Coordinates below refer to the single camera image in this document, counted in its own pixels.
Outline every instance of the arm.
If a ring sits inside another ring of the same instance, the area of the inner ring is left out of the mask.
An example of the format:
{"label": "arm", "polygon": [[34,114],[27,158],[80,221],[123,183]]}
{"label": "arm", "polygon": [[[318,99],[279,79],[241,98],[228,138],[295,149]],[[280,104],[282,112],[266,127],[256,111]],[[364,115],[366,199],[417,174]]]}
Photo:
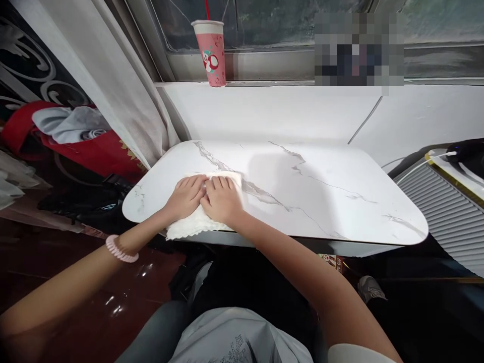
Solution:
{"label": "arm", "polygon": [[[166,205],[144,222],[116,239],[124,253],[134,256],[159,231],[193,213],[205,194],[204,175],[178,182]],[[3,339],[15,353],[23,355],[37,347],[39,357],[45,343],[59,323],[90,298],[114,275],[124,262],[104,245],[32,291],[0,316]]]}
{"label": "arm", "polygon": [[201,200],[214,220],[250,240],[311,303],[321,317],[328,347],[350,343],[395,362],[400,356],[350,283],[315,253],[242,209],[230,178],[212,178]]}

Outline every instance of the white wall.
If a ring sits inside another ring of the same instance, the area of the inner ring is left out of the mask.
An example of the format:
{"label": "white wall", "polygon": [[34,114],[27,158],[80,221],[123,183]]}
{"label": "white wall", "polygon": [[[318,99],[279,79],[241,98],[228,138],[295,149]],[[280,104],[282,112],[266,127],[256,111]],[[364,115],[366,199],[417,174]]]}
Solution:
{"label": "white wall", "polygon": [[[182,139],[347,143],[378,101],[377,95],[333,96],[322,87],[177,82],[157,88]],[[425,146],[479,137],[484,87],[413,85],[383,97],[351,144],[389,172]]]}
{"label": "white wall", "polygon": [[157,88],[182,139],[347,143],[378,101],[377,95],[332,96],[322,87],[176,82]]}
{"label": "white wall", "polygon": [[484,87],[413,85],[383,97],[351,144],[389,172],[425,146],[482,137]]}

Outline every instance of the pixelated area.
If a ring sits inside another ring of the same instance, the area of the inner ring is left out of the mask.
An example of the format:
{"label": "pixelated area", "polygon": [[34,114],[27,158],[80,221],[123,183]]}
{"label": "pixelated area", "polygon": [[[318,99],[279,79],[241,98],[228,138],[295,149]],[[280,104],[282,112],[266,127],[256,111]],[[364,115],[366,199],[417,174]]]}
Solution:
{"label": "pixelated area", "polygon": [[315,15],[315,86],[403,86],[401,14]]}

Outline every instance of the black bag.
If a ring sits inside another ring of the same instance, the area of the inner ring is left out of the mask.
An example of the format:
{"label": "black bag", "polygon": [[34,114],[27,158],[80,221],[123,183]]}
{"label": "black bag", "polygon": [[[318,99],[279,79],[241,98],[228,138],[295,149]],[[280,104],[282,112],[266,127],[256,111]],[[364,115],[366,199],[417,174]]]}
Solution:
{"label": "black bag", "polygon": [[41,200],[37,208],[50,211],[107,234],[122,234],[136,225],[123,216],[122,206],[133,186],[111,174],[98,187],[76,186],[62,194]]}

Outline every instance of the shirt sleeve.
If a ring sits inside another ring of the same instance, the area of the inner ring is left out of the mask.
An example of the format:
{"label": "shirt sleeve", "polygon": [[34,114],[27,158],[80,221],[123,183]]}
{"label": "shirt sleeve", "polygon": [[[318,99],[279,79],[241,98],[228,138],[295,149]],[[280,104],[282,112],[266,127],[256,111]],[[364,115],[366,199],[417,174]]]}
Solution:
{"label": "shirt sleeve", "polygon": [[335,344],[328,350],[328,363],[395,363],[383,354],[353,344]]}

